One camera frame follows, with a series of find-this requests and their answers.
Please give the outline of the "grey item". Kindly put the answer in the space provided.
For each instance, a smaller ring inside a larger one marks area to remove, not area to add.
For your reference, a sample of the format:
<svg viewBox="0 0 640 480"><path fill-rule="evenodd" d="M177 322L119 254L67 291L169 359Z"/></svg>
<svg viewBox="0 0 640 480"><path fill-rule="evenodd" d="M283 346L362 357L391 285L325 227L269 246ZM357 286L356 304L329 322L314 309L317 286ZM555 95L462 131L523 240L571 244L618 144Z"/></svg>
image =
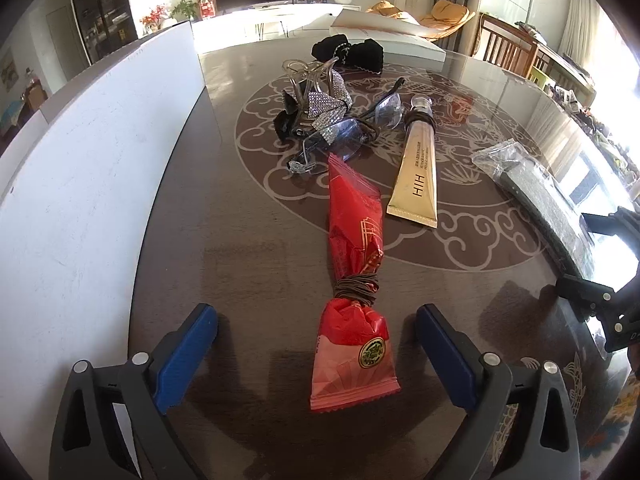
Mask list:
<svg viewBox="0 0 640 480"><path fill-rule="evenodd" d="M484 148L472 163L509 192L526 209L567 274L594 277L593 240L573 201L540 162L514 140Z"/></svg>

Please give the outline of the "red snack packet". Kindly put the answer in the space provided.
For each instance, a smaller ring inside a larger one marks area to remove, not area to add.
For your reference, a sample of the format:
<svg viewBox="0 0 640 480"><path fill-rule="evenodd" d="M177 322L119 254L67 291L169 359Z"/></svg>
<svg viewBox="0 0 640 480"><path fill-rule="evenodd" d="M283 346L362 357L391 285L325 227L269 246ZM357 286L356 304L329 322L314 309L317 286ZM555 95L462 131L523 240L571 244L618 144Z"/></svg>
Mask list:
<svg viewBox="0 0 640 480"><path fill-rule="evenodd" d="M310 409L350 408L400 390L386 319L374 310L384 257L378 188L329 157L329 248L333 297L320 316Z"/></svg>

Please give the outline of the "gold cosmetic tube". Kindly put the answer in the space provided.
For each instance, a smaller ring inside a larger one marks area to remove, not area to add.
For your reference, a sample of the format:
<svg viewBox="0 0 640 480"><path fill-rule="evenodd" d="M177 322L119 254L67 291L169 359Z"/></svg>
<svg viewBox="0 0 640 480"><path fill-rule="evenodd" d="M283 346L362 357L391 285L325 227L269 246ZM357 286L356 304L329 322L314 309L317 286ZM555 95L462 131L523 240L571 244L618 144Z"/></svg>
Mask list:
<svg viewBox="0 0 640 480"><path fill-rule="evenodd" d="M405 116L405 151L386 212L391 216L435 229L437 174L432 100L414 96Z"/></svg>

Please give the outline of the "clear safety glasses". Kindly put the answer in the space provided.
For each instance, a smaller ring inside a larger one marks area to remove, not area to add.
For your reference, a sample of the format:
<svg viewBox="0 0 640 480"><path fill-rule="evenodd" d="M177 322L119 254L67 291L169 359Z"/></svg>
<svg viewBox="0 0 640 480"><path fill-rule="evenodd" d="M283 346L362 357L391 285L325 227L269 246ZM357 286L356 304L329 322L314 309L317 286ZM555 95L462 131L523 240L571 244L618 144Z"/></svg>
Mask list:
<svg viewBox="0 0 640 480"><path fill-rule="evenodd" d="M399 90L405 82L404 77L399 77L378 102L359 116L341 118L305 136L299 153L286 163L288 172L318 174L322 172L319 165L323 157L335 155L346 162L382 133L397 128L404 116Z"/></svg>

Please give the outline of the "small black velvet scrunchie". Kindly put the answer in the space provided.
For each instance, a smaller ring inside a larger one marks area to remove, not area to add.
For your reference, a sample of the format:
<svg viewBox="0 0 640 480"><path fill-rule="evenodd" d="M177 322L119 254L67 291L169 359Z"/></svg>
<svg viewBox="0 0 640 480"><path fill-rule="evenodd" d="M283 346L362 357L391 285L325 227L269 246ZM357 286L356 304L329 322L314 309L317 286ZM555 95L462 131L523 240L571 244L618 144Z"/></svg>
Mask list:
<svg viewBox="0 0 640 480"><path fill-rule="evenodd" d="M373 39L352 44L344 34L323 38L311 48L311 55L319 62L329 62L337 58L336 64L363 70L371 74L382 73L384 49Z"/></svg>

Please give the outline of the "rhinestone bow hair clip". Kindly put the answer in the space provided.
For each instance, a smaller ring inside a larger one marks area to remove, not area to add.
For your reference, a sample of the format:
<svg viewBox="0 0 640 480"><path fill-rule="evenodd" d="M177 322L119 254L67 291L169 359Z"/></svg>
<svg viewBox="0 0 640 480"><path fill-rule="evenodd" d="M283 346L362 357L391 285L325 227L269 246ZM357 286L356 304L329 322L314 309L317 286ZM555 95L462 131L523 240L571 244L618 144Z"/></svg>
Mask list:
<svg viewBox="0 0 640 480"><path fill-rule="evenodd" d="M284 109L273 119L274 131L281 142L332 126L350 111L352 97L334 68L337 62L338 58L326 62L283 62L293 93L282 92Z"/></svg>

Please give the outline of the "wooden dining chair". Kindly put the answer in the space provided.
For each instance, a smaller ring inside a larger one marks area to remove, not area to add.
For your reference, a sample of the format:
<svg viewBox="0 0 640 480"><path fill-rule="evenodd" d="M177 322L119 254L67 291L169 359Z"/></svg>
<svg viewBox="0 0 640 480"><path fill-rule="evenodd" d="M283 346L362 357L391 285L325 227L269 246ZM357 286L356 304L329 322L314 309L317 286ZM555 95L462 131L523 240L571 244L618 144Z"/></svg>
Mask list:
<svg viewBox="0 0 640 480"><path fill-rule="evenodd" d="M537 41L490 14L480 14L472 57L528 78L538 52Z"/></svg>

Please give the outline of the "large white storage box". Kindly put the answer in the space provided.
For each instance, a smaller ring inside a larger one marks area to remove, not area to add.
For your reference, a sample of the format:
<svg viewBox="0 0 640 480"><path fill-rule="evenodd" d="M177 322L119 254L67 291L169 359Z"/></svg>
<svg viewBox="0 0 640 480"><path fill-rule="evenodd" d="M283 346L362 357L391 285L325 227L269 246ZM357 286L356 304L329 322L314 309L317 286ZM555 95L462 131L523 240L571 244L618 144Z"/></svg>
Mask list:
<svg viewBox="0 0 640 480"><path fill-rule="evenodd" d="M84 70L2 155L1 434L29 477L47 477L73 364L126 359L146 226L204 90L180 23Z"/></svg>

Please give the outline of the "orange lounge chair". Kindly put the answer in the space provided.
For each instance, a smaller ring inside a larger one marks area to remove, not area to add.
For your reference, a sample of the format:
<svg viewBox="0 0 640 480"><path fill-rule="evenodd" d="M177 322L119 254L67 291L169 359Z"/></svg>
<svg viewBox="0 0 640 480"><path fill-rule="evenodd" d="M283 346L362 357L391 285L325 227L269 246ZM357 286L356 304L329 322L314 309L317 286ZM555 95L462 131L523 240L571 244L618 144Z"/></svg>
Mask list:
<svg viewBox="0 0 640 480"><path fill-rule="evenodd" d="M448 0L437 1L431 11L420 18L414 18L409 12L400 10L387 0L371 6L367 14L376 15L373 20L374 29L421 37L428 41L453 35L475 15L466 6Z"/></svg>

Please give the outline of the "white open gift box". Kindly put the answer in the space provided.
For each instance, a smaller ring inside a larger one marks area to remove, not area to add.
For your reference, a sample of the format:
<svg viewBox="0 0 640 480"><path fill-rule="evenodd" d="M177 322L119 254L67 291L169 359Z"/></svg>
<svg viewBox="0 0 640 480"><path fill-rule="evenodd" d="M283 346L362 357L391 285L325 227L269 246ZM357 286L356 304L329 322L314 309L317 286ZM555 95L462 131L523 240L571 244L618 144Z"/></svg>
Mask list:
<svg viewBox="0 0 640 480"><path fill-rule="evenodd" d="M386 16L342 9L332 11L302 26L303 32L323 32L326 36L344 34L352 43L373 39L386 53L444 62L446 51L434 44L436 29Z"/></svg>

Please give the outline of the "red flower bouquet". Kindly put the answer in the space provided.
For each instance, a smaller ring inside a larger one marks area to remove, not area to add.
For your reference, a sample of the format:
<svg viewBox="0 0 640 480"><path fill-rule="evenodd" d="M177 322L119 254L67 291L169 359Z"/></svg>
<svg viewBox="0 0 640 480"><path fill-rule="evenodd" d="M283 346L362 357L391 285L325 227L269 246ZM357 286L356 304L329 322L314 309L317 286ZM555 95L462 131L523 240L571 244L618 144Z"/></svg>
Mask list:
<svg viewBox="0 0 640 480"><path fill-rule="evenodd" d="M168 18L168 11L166 6L156 6L143 18L140 18L140 24L143 27L143 33L145 35L154 34L163 27L163 22Z"/></svg>

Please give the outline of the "dark glass display cabinet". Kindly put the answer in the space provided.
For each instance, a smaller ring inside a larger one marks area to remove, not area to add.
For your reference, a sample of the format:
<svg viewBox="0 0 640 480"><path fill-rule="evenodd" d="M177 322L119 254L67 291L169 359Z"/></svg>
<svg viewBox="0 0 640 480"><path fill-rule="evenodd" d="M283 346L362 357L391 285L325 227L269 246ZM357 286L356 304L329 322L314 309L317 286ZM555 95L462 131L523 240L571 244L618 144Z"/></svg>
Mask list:
<svg viewBox="0 0 640 480"><path fill-rule="evenodd" d="M129 0L72 0L91 64L138 39Z"/></svg>

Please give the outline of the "green plant beside flowers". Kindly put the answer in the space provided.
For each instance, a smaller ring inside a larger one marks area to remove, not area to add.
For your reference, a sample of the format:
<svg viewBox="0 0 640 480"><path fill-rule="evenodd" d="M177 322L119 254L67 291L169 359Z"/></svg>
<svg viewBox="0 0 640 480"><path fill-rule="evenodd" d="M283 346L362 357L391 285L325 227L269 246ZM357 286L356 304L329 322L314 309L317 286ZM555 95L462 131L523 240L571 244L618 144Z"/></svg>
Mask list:
<svg viewBox="0 0 640 480"><path fill-rule="evenodd" d="M170 16L178 20L184 18L189 21L201 19L200 0L179 0L170 11Z"/></svg>

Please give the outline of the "white tv console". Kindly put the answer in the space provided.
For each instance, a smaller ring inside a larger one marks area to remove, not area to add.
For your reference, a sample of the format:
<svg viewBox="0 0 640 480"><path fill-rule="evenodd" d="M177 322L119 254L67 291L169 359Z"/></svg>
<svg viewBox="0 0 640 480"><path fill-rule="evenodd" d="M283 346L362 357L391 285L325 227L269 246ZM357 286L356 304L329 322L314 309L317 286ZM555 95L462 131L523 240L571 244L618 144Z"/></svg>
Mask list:
<svg viewBox="0 0 640 480"><path fill-rule="evenodd" d="M296 37L303 32L327 32L344 10L361 6L339 3L287 3L237 10L192 23L198 55L264 40Z"/></svg>

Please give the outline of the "framed wall painting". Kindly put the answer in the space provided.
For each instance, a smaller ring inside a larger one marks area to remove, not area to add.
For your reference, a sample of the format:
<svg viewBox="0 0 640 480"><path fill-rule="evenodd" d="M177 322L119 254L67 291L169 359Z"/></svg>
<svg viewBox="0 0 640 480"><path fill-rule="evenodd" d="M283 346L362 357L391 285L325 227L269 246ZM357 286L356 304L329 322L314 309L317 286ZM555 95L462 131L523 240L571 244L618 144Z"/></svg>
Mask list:
<svg viewBox="0 0 640 480"><path fill-rule="evenodd" d="M10 92L14 84L20 79L18 76L11 49L6 50L1 58L1 83L6 92Z"/></svg>

